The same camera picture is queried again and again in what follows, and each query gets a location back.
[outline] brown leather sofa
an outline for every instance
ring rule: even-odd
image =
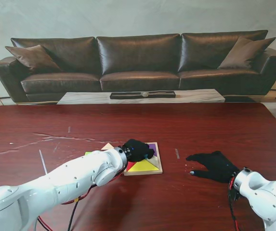
[[[12,100],[58,101],[66,92],[216,89],[221,95],[265,95],[276,81],[276,51],[248,69],[217,69],[239,37],[267,30],[88,38],[12,38],[16,47],[42,45],[64,73],[31,75],[14,57],[0,61]]]

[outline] sofa armrest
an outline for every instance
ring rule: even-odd
[[[15,103],[28,102],[20,81],[30,75],[27,67],[15,57],[0,60],[0,81]]]
[[[266,95],[276,82],[276,50],[267,48],[257,58],[253,69],[261,74],[263,83],[260,88]]]

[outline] coffee table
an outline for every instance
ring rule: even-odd
[[[204,169],[185,160],[190,154],[220,150],[239,168],[276,180],[276,119],[260,103],[15,105],[0,106],[0,185],[43,175],[39,149],[49,172],[129,138],[158,142],[163,174],[92,189],[79,202],[75,231],[233,230],[227,185],[190,176]],[[42,217],[66,230],[72,209],[59,205]],[[263,230],[246,199],[235,213],[242,230]]]
[[[57,104],[99,103],[223,103],[225,98],[215,89],[175,90],[175,98],[112,100],[111,92],[68,92]]]

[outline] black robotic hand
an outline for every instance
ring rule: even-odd
[[[239,172],[239,169],[220,151],[215,151],[211,154],[200,153],[190,155],[186,160],[197,161],[208,169],[208,171],[192,170],[190,171],[191,175],[208,178],[221,183],[229,183],[232,175]]]
[[[129,162],[139,162],[146,158],[150,159],[154,155],[154,150],[149,148],[147,143],[134,139],[128,140],[122,147]]]

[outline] wire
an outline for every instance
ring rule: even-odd
[[[71,217],[70,217],[70,221],[69,221],[69,225],[68,225],[67,231],[70,231],[72,219],[74,218],[74,214],[75,214],[75,211],[76,211],[78,202],[79,202],[79,200],[76,202],[75,207],[74,207],[74,209],[72,210],[72,213],[71,213]]]
[[[112,182],[112,181],[116,180],[117,178],[119,178],[120,175],[123,173],[123,171],[127,168],[127,165],[128,165],[128,162],[126,163],[125,167],[124,167],[121,171],[119,171],[119,172],[115,175],[115,177],[114,177],[110,182]],[[87,192],[85,195],[80,196],[80,197],[78,198],[78,200],[79,200],[79,201],[80,201],[80,200],[83,200],[83,199],[89,194],[90,190],[91,190],[92,188],[96,187],[96,186],[97,186],[96,184],[92,185],[92,186],[90,187],[90,189],[88,190],[88,192]],[[76,200],[71,200],[71,201],[62,203],[62,205],[69,205],[69,204],[72,204],[72,203],[74,203],[74,202],[76,202]]]
[[[38,221],[40,222],[40,224],[41,224],[46,230],[48,230],[48,231],[53,231],[53,230],[49,227],[49,225],[47,225],[47,224],[43,221],[43,219],[42,219],[40,216],[38,216]]]
[[[241,231],[239,226],[238,226],[236,217],[234,216],[234,210],[233,210],[233,205],[232,205],[232,200],[231,200],[231,195],[230,195],[230,192],[231,192],[232,187],[233,187],[234,180],[235,180],[235,177],[232,177],[230,179],[229,184],[228,184],[228,200],[229,200],[229,207],[230,207],[230,211],[231,211],[232,220],[234,222],[234,228],[235,228],[236,231]]]
[[[38,220],[38,222],[42,225],[42,227],[43,227],[46,231],[50,231],[49,229],[47,229],[47,228],[44,226],[44,224],[39,220],[39,218],[38,218],[37,220]]]

